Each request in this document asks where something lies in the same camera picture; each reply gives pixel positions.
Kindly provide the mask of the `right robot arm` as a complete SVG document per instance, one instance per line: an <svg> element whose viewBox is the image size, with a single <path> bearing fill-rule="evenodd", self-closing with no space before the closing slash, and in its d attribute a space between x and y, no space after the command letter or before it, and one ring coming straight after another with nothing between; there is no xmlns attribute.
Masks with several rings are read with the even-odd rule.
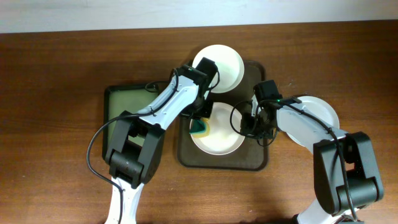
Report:
<svg viewBox="0 0 398 224"><path fill-rule="evenodd" d="M273 80L254 86L239 133L261 146L279 132L298 140L313 156L316 198L292 223L356 223L356 212L384 196L373 144L364 132L348 133L311 112L297 97L284 98Z"/></svg>

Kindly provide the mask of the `green yellow sponge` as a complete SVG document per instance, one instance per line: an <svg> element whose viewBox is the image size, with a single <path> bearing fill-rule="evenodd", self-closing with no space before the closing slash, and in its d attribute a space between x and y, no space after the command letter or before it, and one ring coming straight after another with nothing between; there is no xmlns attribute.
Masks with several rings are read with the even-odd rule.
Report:
<svg viewBox="0 0 398 224"><path fill-rule="evenodd" d="M203 138L210 134L210 125L208 118L191 120L189 133L194 138Z"/></svg>

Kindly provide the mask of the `white plate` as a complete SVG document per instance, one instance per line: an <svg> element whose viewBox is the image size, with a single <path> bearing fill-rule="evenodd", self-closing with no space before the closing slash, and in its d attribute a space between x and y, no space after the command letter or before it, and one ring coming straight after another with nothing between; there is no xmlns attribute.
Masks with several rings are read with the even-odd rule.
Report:
<svg viewBox="0 0 398 224"><path fill-rule="evenodd" d="M233 107L229 104L214 103L209 118L210 134L203 138L194 138L190 134L199 149L207 154L223 156L234 152L242 145L245 137L233 129L238 129L242 115L237 109L232 110Z"/></svg>
<svg viewBox="0 0 398 224"><path fill-rule="evenodd" d="M277 110L277 127L310 152L313 152L315 143L333 138L322 125L303 112L319 119L331 128L338 138L343 136L337 113L327 102L314 96L300 96L289 106L284 105Z"/></svg>
<svg viewBox="0 0 398 224"><path fill-rule="evenodd" d="M226 93L240 84L244 76L244 62L237 51L226 45L209 45L196 54L192 67L196 68L203 57L214 61L220 73L220 82L212 93Z"/></svg>

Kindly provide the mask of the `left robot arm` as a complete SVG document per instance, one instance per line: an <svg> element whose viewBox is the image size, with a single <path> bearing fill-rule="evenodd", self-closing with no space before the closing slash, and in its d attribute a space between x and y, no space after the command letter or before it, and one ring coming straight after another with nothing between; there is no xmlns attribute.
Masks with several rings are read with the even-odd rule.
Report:
<svg viewBox="0 0 398 224"><path fill-rule="evenodd" d="M102 156L109 165L113 192L107 223L135 223L141 192L154 176L162 155L165 131L181 116L209 118L213 101L207 98L219 77L208 58L198 65L173 69L166 89L136 113L123 111L110 120L114 129Z"/></svg>

